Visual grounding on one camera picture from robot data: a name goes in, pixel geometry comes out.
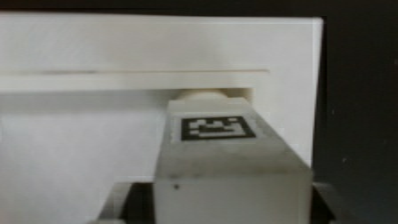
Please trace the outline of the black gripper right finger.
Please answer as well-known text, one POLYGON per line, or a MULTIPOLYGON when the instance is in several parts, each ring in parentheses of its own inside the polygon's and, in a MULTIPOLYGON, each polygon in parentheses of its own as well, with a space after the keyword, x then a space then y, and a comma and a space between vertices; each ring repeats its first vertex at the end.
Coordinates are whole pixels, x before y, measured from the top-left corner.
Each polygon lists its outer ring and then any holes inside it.
POLYGON ((356 224, 344 198, 331 184, 314 183, 310 224, 356 224))

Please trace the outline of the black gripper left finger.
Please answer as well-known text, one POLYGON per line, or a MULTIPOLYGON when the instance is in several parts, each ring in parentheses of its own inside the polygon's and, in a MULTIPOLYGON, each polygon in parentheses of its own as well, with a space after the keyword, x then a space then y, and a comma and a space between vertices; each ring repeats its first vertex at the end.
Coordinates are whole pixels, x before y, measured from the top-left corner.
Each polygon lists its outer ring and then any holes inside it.
POLYGON ((152 182, 115 185, 97 224, 157 224, 152 182))

